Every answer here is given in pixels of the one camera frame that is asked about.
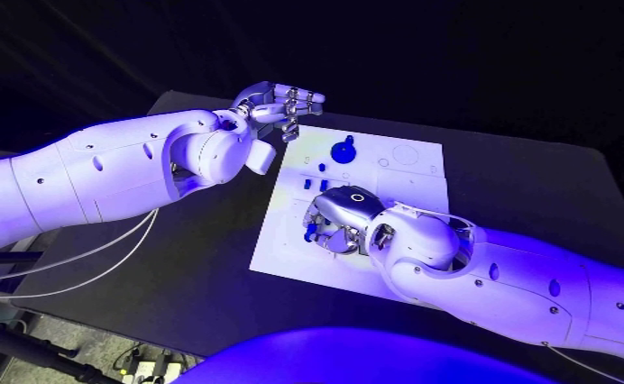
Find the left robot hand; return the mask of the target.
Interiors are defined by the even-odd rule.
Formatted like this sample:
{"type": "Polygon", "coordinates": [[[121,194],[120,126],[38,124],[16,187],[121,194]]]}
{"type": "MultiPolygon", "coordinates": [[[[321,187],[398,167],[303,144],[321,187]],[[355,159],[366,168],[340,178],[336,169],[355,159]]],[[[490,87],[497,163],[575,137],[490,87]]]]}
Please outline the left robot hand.
{"type": "Polygon", "coordinates": [[[324,102],[326,96],[311,90],[262,81],[239,93],[231,110],[245,119],[254,138],[280,130],[283,142],[291,142],[298,138],[298,118],[321,115],[324,102]]]}

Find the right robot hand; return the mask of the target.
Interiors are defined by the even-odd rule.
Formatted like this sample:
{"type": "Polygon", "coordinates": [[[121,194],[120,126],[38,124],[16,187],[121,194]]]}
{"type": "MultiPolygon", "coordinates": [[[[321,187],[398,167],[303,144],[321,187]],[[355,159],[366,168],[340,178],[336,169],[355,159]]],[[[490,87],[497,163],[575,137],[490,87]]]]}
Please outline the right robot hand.
{"type": "Polygon", "coordinates": [[[330,188],[313,199],[303,216],[304,241],[336,254],[359,252],[369,225],[383,210],[378,196],[362,187],[330,188]]]}

